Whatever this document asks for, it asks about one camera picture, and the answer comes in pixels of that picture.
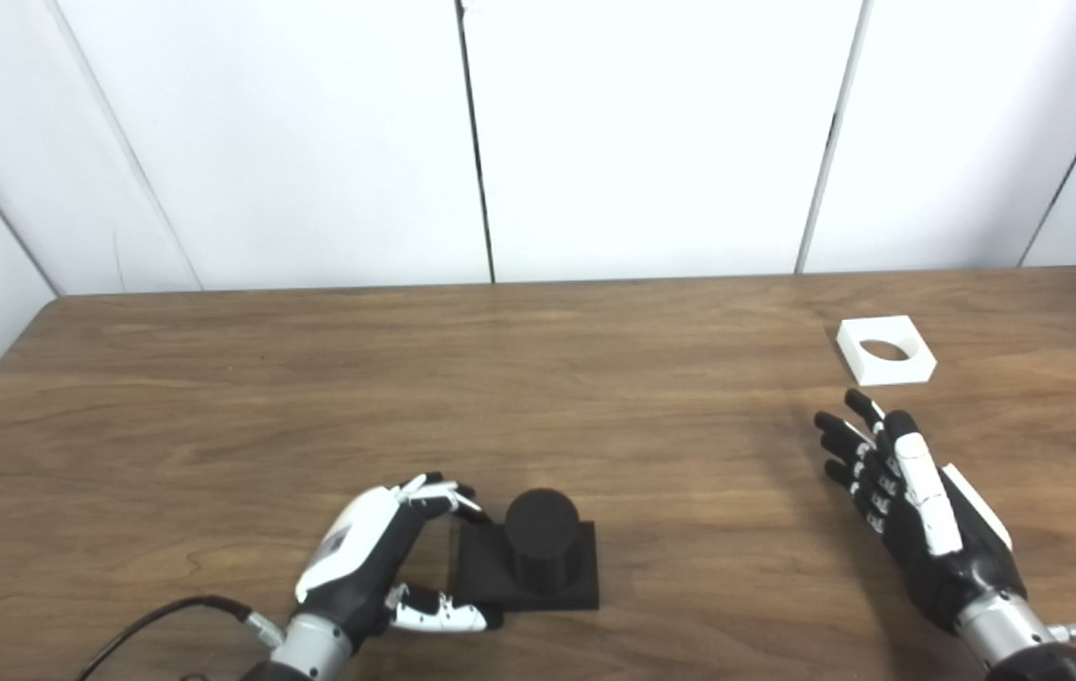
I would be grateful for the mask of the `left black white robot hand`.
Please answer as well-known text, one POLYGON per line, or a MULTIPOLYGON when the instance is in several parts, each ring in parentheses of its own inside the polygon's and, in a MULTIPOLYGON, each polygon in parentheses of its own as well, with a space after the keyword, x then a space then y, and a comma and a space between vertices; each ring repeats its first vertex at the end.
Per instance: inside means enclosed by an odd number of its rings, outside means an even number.
POLYGON ((443 515, 469 525, 491 519, 475 490, 438 471, 376 486, 336 517, 295 585, 300 615, 325 618, 359 651, 388 628, 475 633, 502 628, 502 609, 409 585, 398 578, 426 522, 443 515))

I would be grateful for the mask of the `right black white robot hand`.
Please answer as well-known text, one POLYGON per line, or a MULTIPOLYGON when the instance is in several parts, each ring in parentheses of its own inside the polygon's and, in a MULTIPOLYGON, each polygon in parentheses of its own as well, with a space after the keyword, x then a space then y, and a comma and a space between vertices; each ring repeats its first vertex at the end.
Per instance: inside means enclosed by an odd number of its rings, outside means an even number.
POLYGON ((884 410, 849 389, 844 402, 865 427, 815 413, 824 473, 894 562, 915 609, 954 634, 971 604, 992 596, 1027 599, 1008 535, 955 466, 936 464, 912 414, 884 410))

